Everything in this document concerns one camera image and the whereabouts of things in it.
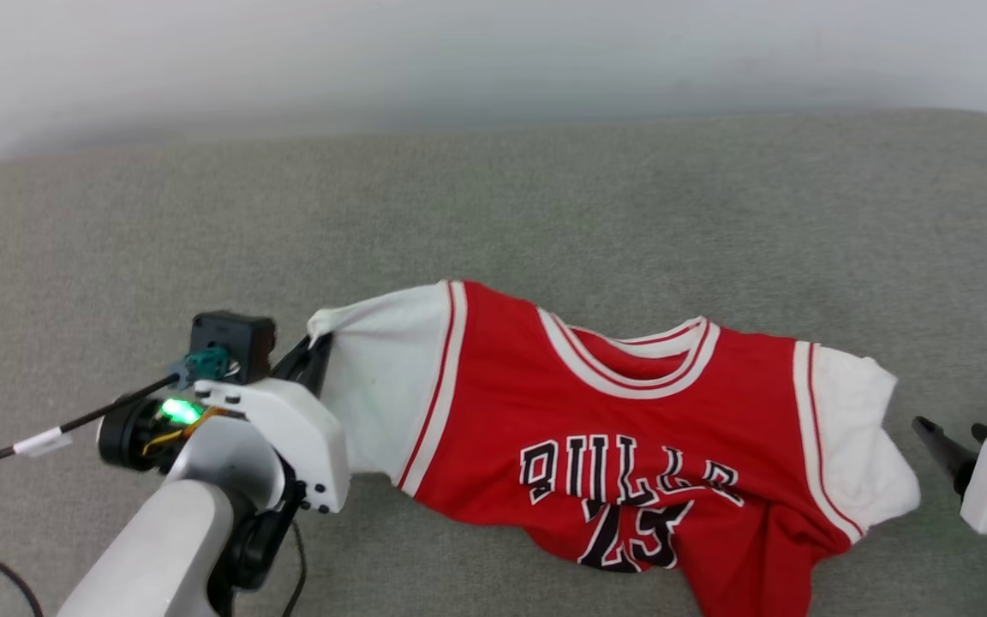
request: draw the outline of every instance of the white wall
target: white wall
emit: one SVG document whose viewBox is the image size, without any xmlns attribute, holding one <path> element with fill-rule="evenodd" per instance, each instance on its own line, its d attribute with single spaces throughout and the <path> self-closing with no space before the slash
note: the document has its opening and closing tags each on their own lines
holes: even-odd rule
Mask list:
<svg viewBox="0 0 987 617">
<path fill-rule="evenodd" d="M 0 159 L 916 105 L 987 111 L 987 0 L 0 0 Z"/>
</svg>

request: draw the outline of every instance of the neckline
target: neckline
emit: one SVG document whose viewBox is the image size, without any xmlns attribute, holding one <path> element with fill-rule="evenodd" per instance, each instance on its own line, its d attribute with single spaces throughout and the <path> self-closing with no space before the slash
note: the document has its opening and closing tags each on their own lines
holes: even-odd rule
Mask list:
<svg viewBox="0 0 987 617">
<path fill-rule="evenodd" d="M 696 382 L 714 354 L 720 328 L 705 317 L 696 317 L 670 329 L 631 339 L 614 339 L 565 324 L 557 315 L 540 311 L 540 321 L 555 354 L 579 380 L 593 390 L 618 398 L 662 398 L 685 390 Z M 639 380 L 618 374 L 593 356 L 581 343 L 577 332 L 588 332 L 606 340 L 616 349 L 638 358 L 666 358 L 685 354 L 685 360 L 671 374 Z"/>
</svg>

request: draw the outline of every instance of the green light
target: green light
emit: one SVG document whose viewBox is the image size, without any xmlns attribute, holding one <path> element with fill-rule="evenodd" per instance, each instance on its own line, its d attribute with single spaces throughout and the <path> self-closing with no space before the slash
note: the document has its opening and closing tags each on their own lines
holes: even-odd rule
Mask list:
<svg viewBox="0 0 987 617">
<path fill-rule="evenodd" d="M 179 401 L 177 398 L 168 398 L 159 407 L 162 415 L 170 418 L 177 424 L 185 426 L 193 424 L 204 415 L 204 407 L 190 403 L 189 401 Z"/>
</svg>

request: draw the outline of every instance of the basketball jersey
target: basketball jersey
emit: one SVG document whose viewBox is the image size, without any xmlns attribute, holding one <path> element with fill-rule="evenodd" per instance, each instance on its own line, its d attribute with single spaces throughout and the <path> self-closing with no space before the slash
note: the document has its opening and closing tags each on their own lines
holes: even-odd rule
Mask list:
<svg viewBox="0 0 987 617">
<path fill-rule="evenodd" d="M 581 565 L 679 563 L 708 617 L 805 614 L 816 562 L 919 503 L 869 358 L 703 317 L 611 339 L 461 281 L 308 329 L 354 470 Z"/>
</svg>

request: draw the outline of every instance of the gray table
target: gray table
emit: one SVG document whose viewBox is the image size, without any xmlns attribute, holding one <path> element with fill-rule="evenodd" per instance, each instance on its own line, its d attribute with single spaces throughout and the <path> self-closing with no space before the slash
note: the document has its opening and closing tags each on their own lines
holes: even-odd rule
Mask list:
<svg viewBox="0 0 987 617">
<path fill-rule="evenodd" d="M 204 309 L 314 309 L 473 278 L 613 335 L 706 314 L 874 356 L 924 490 L 815 575 L 812 614 L 987 614 L 987 538 L 908 428 L 987 422 L 987 117 L 701 118 L 133 147 L 0 165 L 0 446 L 149 382 Z M 0 557 L 46 608 L 157 487 L 87 441 L 0 464 Z M 680 574 L 593 572 L 364 477 L 301 515 L 299 614 L 697 614 Z M 286 549 L 242 614 L 272 616 Z M 0 579 L 0 614 L 24 614 Z"/>
</svg>

